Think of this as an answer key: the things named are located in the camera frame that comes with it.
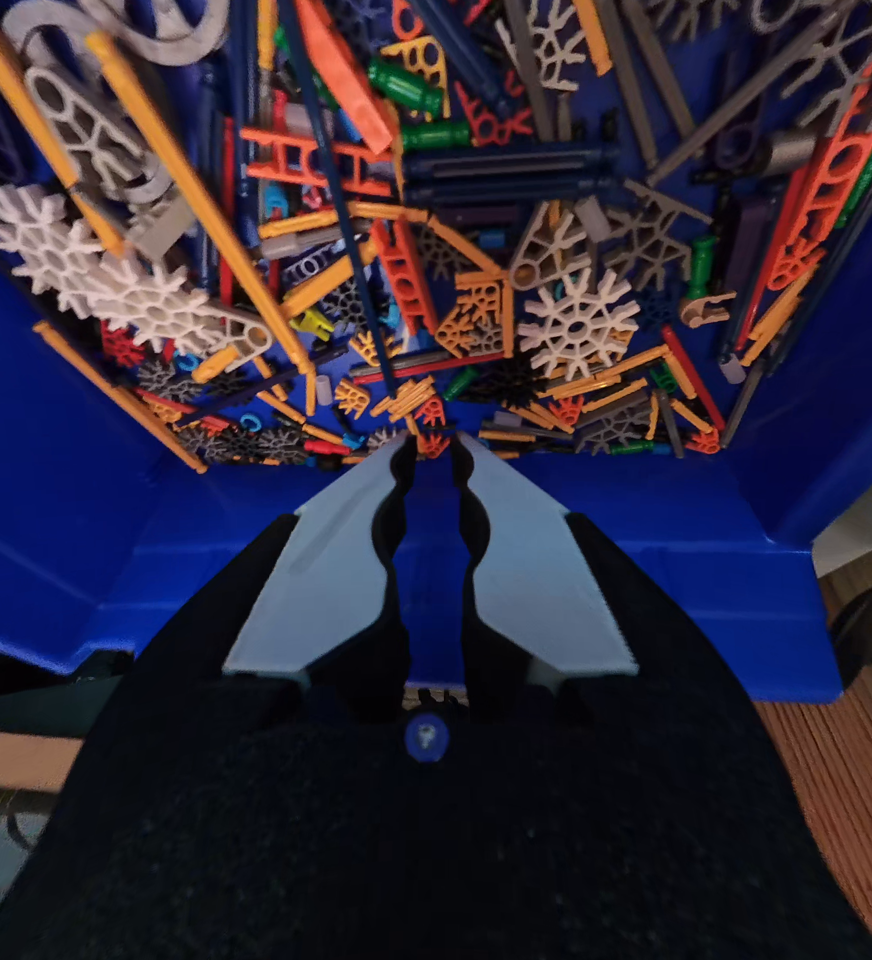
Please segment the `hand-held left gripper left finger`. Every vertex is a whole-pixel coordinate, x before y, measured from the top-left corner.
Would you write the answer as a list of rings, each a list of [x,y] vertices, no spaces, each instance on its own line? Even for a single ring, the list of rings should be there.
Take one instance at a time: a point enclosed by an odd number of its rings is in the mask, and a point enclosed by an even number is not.
[[[394,556],[417,454],[397,434],[295,511],[224,673],[328,690],[360,722],[400,714],[411,654]]]

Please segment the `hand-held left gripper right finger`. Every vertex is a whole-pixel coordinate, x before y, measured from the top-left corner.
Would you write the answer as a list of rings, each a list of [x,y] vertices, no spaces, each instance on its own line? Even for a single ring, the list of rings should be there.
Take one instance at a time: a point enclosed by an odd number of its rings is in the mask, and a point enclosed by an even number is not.
[[[450,444],[468,553],[461,645],[474,714],[512,714],[528,689],[638,674],[568,523],[569,510],[469,434]]]

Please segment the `blue plastic parts bin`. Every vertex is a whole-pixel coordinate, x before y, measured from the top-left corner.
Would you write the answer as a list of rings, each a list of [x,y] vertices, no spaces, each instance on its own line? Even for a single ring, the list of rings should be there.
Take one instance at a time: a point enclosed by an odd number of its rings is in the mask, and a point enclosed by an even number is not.
[[[70,674],[138,655],[275,518],[341,472],[199,473],[34,328],[49,318],[0,256],[0,653]],[[754,701],[843,693],[810,543],[872,482],[872,179],[761,365],[727,446],[683,456],[535,452],[506,464],[588,515],[691,616]],[[458,434],[492,407],[447,403]],[[395,557],[410,680],[463,682],[468,555],[450,446],[420,460]]]

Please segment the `pile of toy building pieces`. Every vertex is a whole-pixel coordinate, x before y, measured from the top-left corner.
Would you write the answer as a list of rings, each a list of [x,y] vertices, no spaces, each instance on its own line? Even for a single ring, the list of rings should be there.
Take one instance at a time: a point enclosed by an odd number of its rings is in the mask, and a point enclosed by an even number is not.
[[[198,473],[726,447],[872,180],[872,2],[0,2],[0,257]]]

